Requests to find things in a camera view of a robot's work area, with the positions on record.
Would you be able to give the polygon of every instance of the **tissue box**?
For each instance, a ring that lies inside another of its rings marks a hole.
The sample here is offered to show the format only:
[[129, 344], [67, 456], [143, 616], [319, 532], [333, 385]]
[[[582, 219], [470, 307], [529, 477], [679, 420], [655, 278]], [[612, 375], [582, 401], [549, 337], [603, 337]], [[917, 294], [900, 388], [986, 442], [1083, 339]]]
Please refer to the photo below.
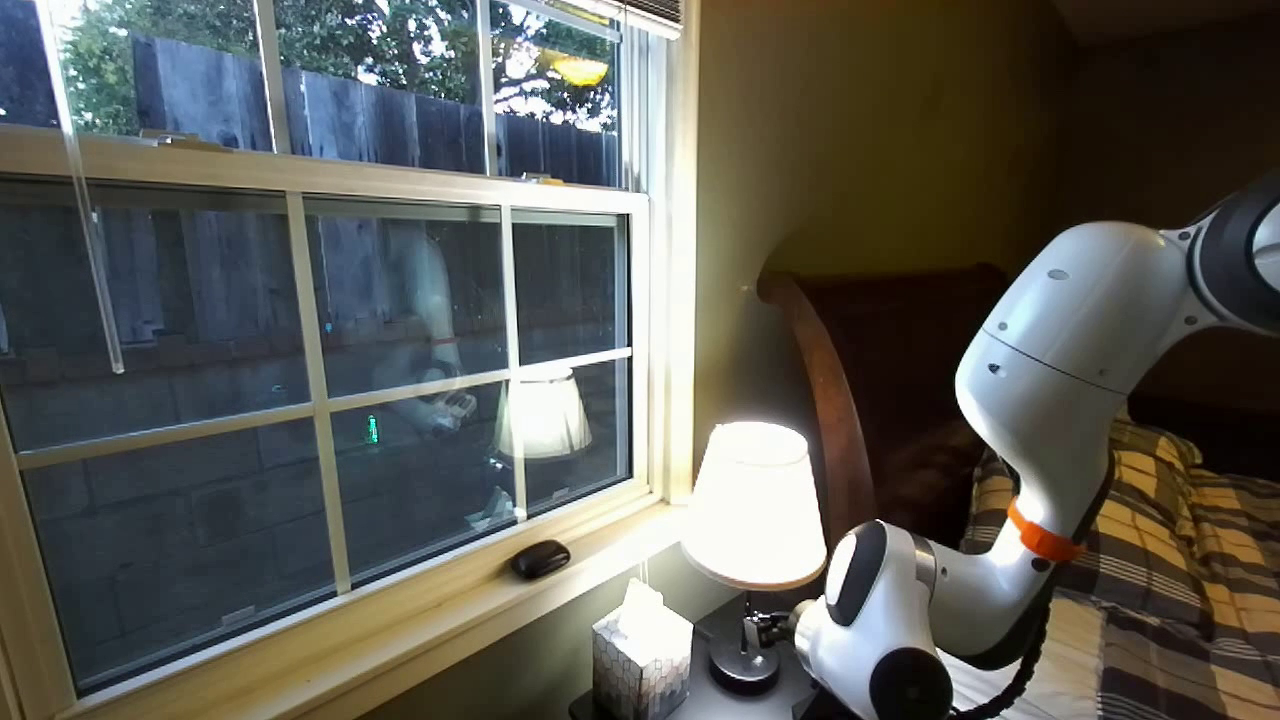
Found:
[[690, 625], [670, 608], [644, 612], [644, 629], [606, 612], [591, 629], [591, 695], [615, 720], [658, 720], [682, 703]]

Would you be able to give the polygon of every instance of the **plaid bedspread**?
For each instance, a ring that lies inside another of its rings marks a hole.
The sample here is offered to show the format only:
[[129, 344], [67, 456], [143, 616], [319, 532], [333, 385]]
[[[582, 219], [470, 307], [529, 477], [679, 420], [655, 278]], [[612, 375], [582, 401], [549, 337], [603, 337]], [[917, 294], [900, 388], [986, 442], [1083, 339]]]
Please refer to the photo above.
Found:
[[[963, 549], [986, 549], [1010, 470], [975, 470]], [[1121, 422], [1110, 485], [1058, 594], [1103, 612], [1098, 716], [1280, 716], [1280, 485], [1202, 469], [1197, 442]]]

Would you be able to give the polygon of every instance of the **white lampshade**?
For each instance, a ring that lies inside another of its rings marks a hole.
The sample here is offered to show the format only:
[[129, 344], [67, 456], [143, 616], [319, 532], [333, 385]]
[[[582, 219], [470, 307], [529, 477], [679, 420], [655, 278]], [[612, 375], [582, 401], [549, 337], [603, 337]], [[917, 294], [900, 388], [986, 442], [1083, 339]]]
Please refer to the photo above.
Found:
[[732, 588], [806, 585], [828, 559], [806, 439], [761, 420], [720, 422], [679, 545]]
[[520, 375], [494, 407], [494, 448], [511, 456], [520, 437], [524, 461], [571, 456], [591, 442], [582, 397], [568, 366]]

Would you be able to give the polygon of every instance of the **orange ring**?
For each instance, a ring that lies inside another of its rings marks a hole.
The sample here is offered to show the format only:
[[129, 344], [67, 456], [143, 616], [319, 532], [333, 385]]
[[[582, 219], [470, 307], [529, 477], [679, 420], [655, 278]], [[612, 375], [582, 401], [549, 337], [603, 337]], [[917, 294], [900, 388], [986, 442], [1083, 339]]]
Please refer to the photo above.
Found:
[[1014, 504], [1006, 504], [1006, 519], [1019, 532], [1019, 539], [1028, 545], [1033, 554], [1048, 559], [1048, 565], [1069, 565], [1076, 554], [1076, 545], [1062, 536], [1051, 536], [1048, 528], [1033, 522]]

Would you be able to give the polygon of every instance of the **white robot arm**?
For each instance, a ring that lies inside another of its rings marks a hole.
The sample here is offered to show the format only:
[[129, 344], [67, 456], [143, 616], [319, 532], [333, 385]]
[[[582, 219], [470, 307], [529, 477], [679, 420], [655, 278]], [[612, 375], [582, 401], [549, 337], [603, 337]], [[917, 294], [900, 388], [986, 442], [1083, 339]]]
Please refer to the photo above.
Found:
[[1019, 490], [995, 545], [951, 552], [892, 522], [850, 528], [797, 656], [856, 716], [946, 716], [936, 649], [999, 667], [1019, 656], [1108, 477], [1108, 426], [1141, 375], [1198, 326], [1280, 333], [1280, 177], [1198, 224], [1081, 224], [999, 294], [957, 366], [963, 420]]

